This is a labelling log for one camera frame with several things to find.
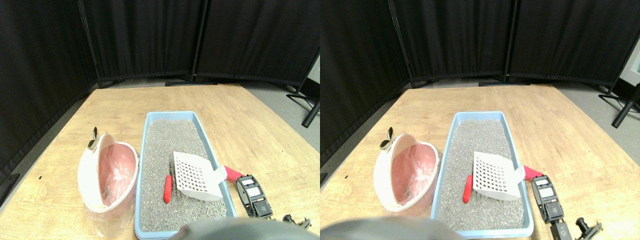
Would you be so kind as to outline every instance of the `white wall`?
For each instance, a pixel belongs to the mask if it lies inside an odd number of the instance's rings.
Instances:
[[[316,60],[314,67],[311,69],[311,72],[309,72],[309,79],[320,83],[320,56],[318,56],[318,60]]]
[[[622,70],[620,78],[635,86],[640,83],[640,41],[636,44],[634,52],[631,54],[629,61]]]

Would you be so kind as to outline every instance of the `red handle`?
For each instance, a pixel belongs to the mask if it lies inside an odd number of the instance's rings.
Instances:
[[[465,202],[466,204],[469,203],[469,199],[471,199],[471,189],[473,189],[473,185],[474,185],[474,176],[469,175],[467,177],[467,185],[465,186],[465,194],[462,195],[462,202]]]
[[[244,176],[244,175],[242,175],[242,173],[239,173],[239,172],[229,168],[228,166],[225,166],[225,170],[227,171],[227,181],[229,181],[231,183],[236,183],[236,180],[239,177]]]
[[[171,175],[166,176],[166,180],[164,182],[164,202],[168,204],[171,201],[171,188],[173,184],[173,178]]]
[[[531,181],[534,177],[540,177],[542,173],[529,168],[528,166],[524,166],[524,180]]]

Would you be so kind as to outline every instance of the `gray cat litter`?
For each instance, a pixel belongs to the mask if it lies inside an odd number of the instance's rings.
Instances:
[[[442,179],[438,221],[453,230],[522,228],[521,200],[500,201],[472,191],[462,202],[467,176],[472,175],[474,151],[497,154],[513,160],[509,142],[499,120],[464,120],[453,134]]]
[[[144,232],[176,231],[202,218],[226,216],[224,201],[205,202],[182,194],[175,183],[173,152],[207,158],[204,143],[191,120],[156,120],[147,131],[142,186],[140,225]],[[166,176],[173,177],[171,202],[163,200]]]

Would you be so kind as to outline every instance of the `black stand leg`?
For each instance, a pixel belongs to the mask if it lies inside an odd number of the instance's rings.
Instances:
[[[625,117],[627,116],[627,114],[631,110],[631,108],[633,108],[635,106],[635,107],[640,109],[640,105],[637,103],[638,99],[640,99],[640,83],[638,83],[636,85],[636,90],[634,91],[634,94],[631,96],[630,99],[623,99],[623,98],[620,98],[620,97],[614,97],[614,96],[604,95],[604,94],[601,94],[598,97],[600,97],[603,100],[604,100],[604,98],[608,98],[608,99],[626,100],[627,101],[627,103],[625,104],[625,107],[622,108],[622,111],[620,111],[620,113],[618,113],[618,116],[616,117],[615,120],[613,120],[613,123],[611,124],[613,127],[618,128],[620,126],[620,124],[622,123],[622,120],[625,119]]]
[[[311,108],[311,111],[309,111],[309,114],[307,114],[307,117],[305,117],[304,121],[302,121],[302,126],[309,128],[309,125],[311,125],[311,122],[313,122],[314,118],[318,114],[318,111],[320,111],[320,99],[295,94],[287,94],[287,97],[291,100],[293,100],[293,97],[295,97],[304,100],[314,100],[316,102],[316,104],[314,104],[314,107]]]

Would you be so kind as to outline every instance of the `gray floor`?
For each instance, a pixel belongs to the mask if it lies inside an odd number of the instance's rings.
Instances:
[[[422,88],[463,88],[477,87],[481,81],[496,81],[493,79],[445,79]],[[580,83],[558,82],[553,85],[567,98],[596,122],[635,162],[640,165],[640,114],[629,113],[618,129],[611,126],[611,122],[622,107],[615,101],[605,102],[598,90]],[[397,99],[393,99],[377,110],[320,169],[321,173],[332,175],[358,145],[362,138],[373,128],[373,125],[391,108]]]
[[[130,79],[122,83],[118,83],[109,88],[143,88],[162,86],[167,81],[180,81],[178,79]],[[260,99],[266,106],[271,108],[280,118],[285,120],[302,138],[319,151],[320,149],[320,114],[316,116],[309,128],[304,128],[301,123],[311,109],[306,102],[294,102],[286,97],[288,94],[285,90],[264,82],[243,82],[240,85],[245,87],[250,93]],[[36,143],[35,147],[27,153],[25,158],[18,164],[12,174],[21,173],[23,176],[40,157],[42,152],[49,146],[51,141],[58,135],[62,128],[67,124],[71,116],[82,106],[86,99],[76,102],[54,125],[49,131]]]

